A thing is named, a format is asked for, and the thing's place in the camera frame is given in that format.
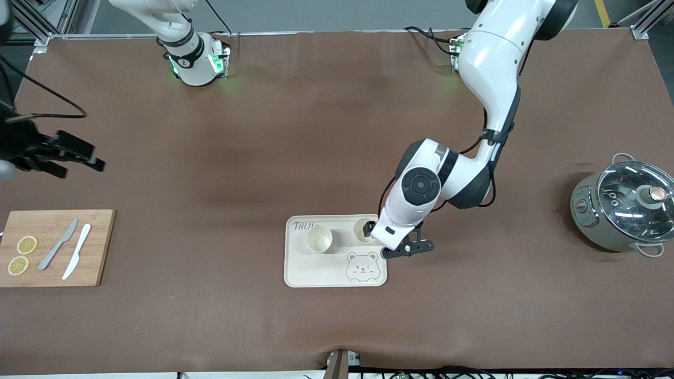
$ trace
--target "brown table mat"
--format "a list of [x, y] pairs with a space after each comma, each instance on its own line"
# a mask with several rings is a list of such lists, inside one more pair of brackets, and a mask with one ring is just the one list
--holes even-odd
[[[108, 167], [20, 173], [0, 184], [0, 220], [117, 219], [100, 287], [0, 291], [0, 373], [298, 370], [337, 348], [368, 366], [674, 366], [674, 251], [600, 252], [568, 210], [616, 152], [674, 173], [674, 109], [629, 30], [534, 44], [496, 203], [427, 217], [435, 251], [390, 261], [377, 288], [287, 287], [285, 221], [375, 212], [411, 142], [473, 143], [482, 108], [448, 57], [418, 34], [244, 37], [228, 80], [190, 88], [161, 55], [52, 40], [32, 60], [90, 115], [40, 130], [95, 144]], [[70, 111], [26, 83], [18, 100]]]

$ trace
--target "wooden cutting board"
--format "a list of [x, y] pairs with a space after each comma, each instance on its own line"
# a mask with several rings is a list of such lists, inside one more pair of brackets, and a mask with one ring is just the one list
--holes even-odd
[[[42, 259], [54, 248], [72, 224], [78, 219], [72, 237], [65, 242], [46, 270], [38, 270]], [[103, 273], [110, 234], [115, 219], [114, 210], [18, 210], [9, 213], [0, 244], [0, 287], [87, 287], [97, 286]], [[84, 224], [91, 224], [91, 232], [82, 250], [80, 262], [68, 277], [61, 277], [73, 256]], [[25, 255], [28, 269], [20, 275], [9, 274], [7, 266], [12, 258], [19, 256], [16, 245], [19, 240], [32, 235], [38, 240], [37, 248]]]

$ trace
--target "yellow floor line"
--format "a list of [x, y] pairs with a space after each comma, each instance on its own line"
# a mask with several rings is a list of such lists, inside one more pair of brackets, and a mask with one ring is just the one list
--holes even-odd
[[609, 24], [611, 23], [611, 19], [609, 19], [609, 12], [606, 11], [604, 0], [594, 0], [594, 5], [596, 6], [596, 11], [599, 12], [601, 24], [604, 26], [604, 28], [608, 28]]

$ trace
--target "knife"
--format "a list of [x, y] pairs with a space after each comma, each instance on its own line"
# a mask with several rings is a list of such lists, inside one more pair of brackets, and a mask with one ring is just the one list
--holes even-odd
[[75, 233], [75, 228], [77, 226], [78, 226], [78, 220], [74, 219], [73, 223], [70, 224], [70, 227], [68, 228], [68, 230], [65, 231], [65, 234], [63, 235], [63, 237], [61, 237], [61, 240], [56, 244], [56, 246], [54, 246], [54, 248], [51, 250], [51, 252], [49, 252], [49, 254], [47, 254], [47, 256], [44, 257], [42, 262], [40, 262], [40, 266], [38, 266], [38, 270], [42, 271], [45, 268], [47, 268], [47, 266], [49, 266], [49, 264], [51, 263], [51, 260], [54, 259], [54, 256], [56, 255], [56, 252], [58, 252], [59, 249], [61, 248], [61, 245], [63, 245], [67, 240], [70, 239], [70, 237], [73, 236], [73, 233]]
[[82, 249], [82, 245], [84, 245], [84, 241], [86, 240], [87, 236], [89, 235], [89, 231], [91, 230], [91, 224], [84, 224], [82, 227], [82, 232], [80, 233], [80, 240], [78, 241], [77, 247], [75, 247], [75, 252], [73, 253], [73, 257], [70, 258], [70, 263], [68, 264], [68, 267], [65, 269], [65, 273], [63, 273], [63, 280], [68, 279], [70, 274], [73, 273], [73, 270], [75, 270], [75, 267], [78, 265], [80, 262], [80, 250]]

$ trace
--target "gray knife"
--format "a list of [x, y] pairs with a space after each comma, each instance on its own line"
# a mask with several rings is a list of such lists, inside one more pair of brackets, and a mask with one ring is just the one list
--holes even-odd
[[74, 219], [73, 223], [70, 224], [70, 227], [68, 228], [68, 230], [65, 231], [65, 234], [63, 235], [63, 237], [61, 237], [61, 240], [56, 244], [56, 246], [54, 246], [54, 248], [49, 252], [49, 254], [47, 254], [47, 256], [44, 257], [42, 262], [40, 262], [40, 266], [38, 266], [38, 270], [44, 270], [45, 268], [47, 268], [47, 266], [49, 266], [49, 264], [51, 263], [51, 260], [54, 259], [54, 256], [56, 255], [56, 252], [58, 252], [59, 249], [61, 248], [61, 246], [67, 240], [69, 240], [70, 237], [73, 236], [73, 233], [75, 233], [75, 228], [77, 228], [77, 227], [78, 227], [78, 220]]

